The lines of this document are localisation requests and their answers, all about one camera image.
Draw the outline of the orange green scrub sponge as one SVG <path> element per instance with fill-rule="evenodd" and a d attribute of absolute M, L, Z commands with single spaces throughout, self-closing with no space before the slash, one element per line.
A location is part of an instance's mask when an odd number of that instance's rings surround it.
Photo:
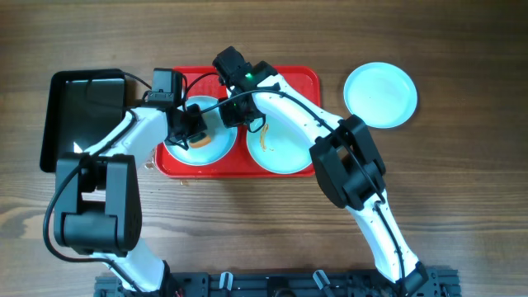
<path fill-rule="evenodd" d="M 207 144 L 210 144 L 211 141 L 212 138 L 205 132 L 200 132 L 187 140 L 189 146 L 193 149 L 204 147 Z"/>

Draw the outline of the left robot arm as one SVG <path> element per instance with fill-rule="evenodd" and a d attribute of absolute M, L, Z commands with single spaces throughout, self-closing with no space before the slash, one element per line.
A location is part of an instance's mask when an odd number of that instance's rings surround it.
<path fill-rule="evenodd" d="M 183 73 L 156 68 L 139 106 L 99 143 L 57 162 L 55 193 L 43 239 L 64 262 L 105 264 L 132 296 L 178 296 L 168 264 L 141 240 L 137 168 L 159 144 L 188 150 L 206 145 L 206 125 Z"/>

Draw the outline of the pale blue plate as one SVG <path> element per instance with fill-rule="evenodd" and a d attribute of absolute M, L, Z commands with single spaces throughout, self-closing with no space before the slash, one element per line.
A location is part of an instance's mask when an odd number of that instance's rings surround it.
<path fill-rule="evenodd" d="M 347 109 L 368 126 L 391 129 L 408 121 L 417 109 L 417 88 L 399 67 L 385 62 L 363 64 L 343 87 Z"/>
<path fill-rule="evenodd" d="M 226 156 L 234 146 L 238 129 L 224 126 L 218 108 L 206 112 L 203 118 L 207 125 L 205 133 L 211 138 L 208 144 L 188 150 L 176 145 L 164 145 L 164 148 L 177 161 L 190 166 L 209 165 Z"/>
<path fill-rule="evenodd" d="M 246 145 L 252 159 L 268 172 L 289 175 L 312 164 L 309 146 L 304 140 L 270 115 L 257 132 L 246 133 Z"/>

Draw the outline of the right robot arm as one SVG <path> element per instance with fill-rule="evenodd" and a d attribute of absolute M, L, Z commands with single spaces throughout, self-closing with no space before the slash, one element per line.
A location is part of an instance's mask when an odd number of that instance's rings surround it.
<path fill-rule="evenodd" d="M 212 65 L 228 97 L 219 111 L 228 128 L 272 116 L 309 146 L 314 173 L 323 194 L 357 222 L 378 272 L 411 296 L 428 274 L 409 248 L 389 206 L 383 176 L 386 167 L 363 120 L 343 119 L 315 105 L 270 64 L 253 65 L 232 46 Z"/>

